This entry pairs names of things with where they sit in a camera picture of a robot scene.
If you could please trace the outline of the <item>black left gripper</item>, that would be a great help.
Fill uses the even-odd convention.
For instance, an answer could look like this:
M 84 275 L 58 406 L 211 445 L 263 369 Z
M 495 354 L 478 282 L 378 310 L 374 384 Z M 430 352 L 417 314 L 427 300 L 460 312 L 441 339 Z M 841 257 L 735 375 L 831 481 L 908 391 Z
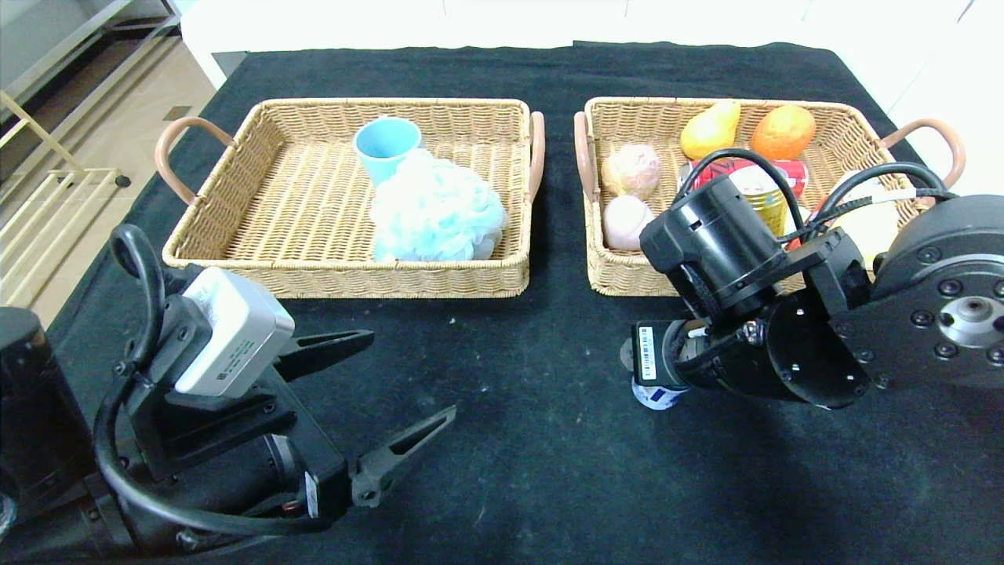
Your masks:
M 455 421 L 456 405 L 395 433 L 349 464 L 290 382 L 329 369 L 374 342 L 373 330 L 292 337 L 224 423 L 227 527 L 328 527 L 349 505 L 376 508 L 423 449 Z

